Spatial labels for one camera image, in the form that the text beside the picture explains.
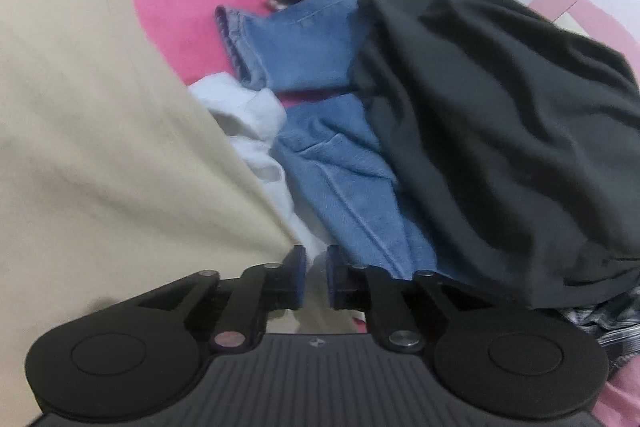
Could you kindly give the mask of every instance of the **black cloth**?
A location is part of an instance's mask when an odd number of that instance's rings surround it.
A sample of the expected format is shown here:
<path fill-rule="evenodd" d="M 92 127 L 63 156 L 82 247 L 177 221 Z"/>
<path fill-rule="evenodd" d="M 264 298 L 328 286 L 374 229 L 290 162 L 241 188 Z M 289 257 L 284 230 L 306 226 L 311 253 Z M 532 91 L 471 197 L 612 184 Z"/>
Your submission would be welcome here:
<path fill-rule="evenodd" d="M 638 285 L 640 95 L 625 59 L 515 0 L 359 0 L 367 118 L 439 267 L 536 308 Z"/>

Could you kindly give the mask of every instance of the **black ribbed platform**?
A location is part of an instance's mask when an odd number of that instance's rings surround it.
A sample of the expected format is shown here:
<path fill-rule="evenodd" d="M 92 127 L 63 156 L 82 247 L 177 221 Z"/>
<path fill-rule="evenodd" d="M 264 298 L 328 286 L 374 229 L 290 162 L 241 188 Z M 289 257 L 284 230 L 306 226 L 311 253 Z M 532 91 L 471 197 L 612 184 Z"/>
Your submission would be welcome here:
<path fill-rule="evenodd" d="M 81 425 L 50 415 L 34 427 Z M 266 335 L 250 353 L 217 358 L 180 402 L 109 425 L 601 427 L 587 413 L 531 423 L 492 416 L 443 389 L 417 357 L 386 351 L 369 335 Z"/>

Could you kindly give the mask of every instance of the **beige cloth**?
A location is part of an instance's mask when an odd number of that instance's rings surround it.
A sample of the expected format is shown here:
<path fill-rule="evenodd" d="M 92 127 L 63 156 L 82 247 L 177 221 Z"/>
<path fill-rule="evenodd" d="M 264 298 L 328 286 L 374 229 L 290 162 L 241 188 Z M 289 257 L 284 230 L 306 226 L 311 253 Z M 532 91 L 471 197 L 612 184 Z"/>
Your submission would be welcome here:
<path fill-rule="evenodd" d="M 42 333 L 293 238 L 131 0 L 0 0 L 0 425 L 39 412 Z"/>

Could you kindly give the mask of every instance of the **blue jeans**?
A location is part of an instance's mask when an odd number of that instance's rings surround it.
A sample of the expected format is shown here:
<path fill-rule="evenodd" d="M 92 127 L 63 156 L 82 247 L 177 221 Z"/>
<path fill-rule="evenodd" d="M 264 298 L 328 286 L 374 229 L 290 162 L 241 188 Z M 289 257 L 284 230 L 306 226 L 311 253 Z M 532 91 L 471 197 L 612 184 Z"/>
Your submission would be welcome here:
<path fill-rule="evenodd" d="M 288 108 L 272 154 L 353 263 L 400 279 L 436 269 L 418 213 L 354 94 Z"/>
<path fill-rule="evenodd" d="M 268 17 L 219 6 L 216 21 L 244 87 L 345 89 L 370 29 L 357 0 L 303 0 Z"/>

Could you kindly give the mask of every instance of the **plaid cloth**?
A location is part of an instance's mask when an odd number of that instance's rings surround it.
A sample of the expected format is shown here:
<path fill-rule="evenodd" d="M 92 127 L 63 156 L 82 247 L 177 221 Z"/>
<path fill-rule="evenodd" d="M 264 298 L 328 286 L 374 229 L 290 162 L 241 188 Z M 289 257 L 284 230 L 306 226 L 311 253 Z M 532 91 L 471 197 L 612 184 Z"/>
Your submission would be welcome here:
<path fill-rule="evenodd" d="M 609 357 L 609 376 L 640 354 L 640 287 L 592 308 L 570 308 L 560 312 L 597 338 Z"/>

